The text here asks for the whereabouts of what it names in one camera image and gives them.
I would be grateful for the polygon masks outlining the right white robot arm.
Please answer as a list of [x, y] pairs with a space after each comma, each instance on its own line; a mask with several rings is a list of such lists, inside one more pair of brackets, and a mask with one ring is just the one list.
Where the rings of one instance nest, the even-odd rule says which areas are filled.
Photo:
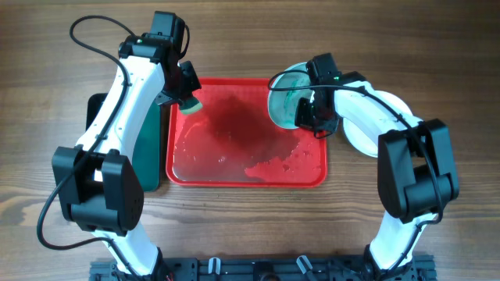
[[379, 279], [395, 276], [413, 261], [413, 249], [428, 225], [443, 218], [447, 203], [459, 195], [448, 127], [439, 119], [423, 121], [394, 95], [376, 91], [358, 73], [331, 84], [298, 80], [287, 91], [284, 111], [295, 125], [312, 128], [317, 109], [327, 103], [352, 126], [349, 141], [377, 158], [377, 190], [385, 213], [366, 258]]

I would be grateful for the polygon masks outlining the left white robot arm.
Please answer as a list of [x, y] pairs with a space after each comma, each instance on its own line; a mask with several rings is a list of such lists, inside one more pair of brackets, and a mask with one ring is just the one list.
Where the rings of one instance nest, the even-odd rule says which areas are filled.
[[190, 62], [188, 42], [161, 32], [131, 35], [114, 60], [115, 80], [95, 119], [72, 148], [52, 157], [56, 188], [65, 220], [93, 234], [116, 259], [120, 277], [168, 280], [161, 250], [140, 222], [144, 191], [132, 166], [138, 135], [153, 102], [178, 104], [193, 113], [201, 85]]

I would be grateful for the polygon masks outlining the teal plate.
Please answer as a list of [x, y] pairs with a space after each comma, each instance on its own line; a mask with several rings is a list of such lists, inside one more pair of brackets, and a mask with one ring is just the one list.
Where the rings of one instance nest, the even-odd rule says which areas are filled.
[[351, 145], [365, 155], [378, 156], [378, 137], [389, 130], [405, 130], [383, 105], [352, 91], [341, 91], [338, 113], [343, 119], [345, 136]]
[[272, 83], [272, 88], [293, 88], [293, 91], [270, 91], [268, 95], [268, 113], [271, 120], [286, 130], [298, 129], [295, 125], [295, 112], [299, 98], [309, 98], [314, 90], [295, 90], [296, 87], [309, 86], [309, 76], [305, 62], [297, 63], [287, 68], [291, 73], [279, 75]]

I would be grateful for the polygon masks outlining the green yellow sponge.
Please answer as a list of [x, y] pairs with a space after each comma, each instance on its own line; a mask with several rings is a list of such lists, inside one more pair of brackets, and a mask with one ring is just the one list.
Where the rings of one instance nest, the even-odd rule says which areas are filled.
[[179, 110], [184, 115], [190, 115], [198, 112], [202, 107], [202, 103], [196, 97], [189, 97], [180, 103]]

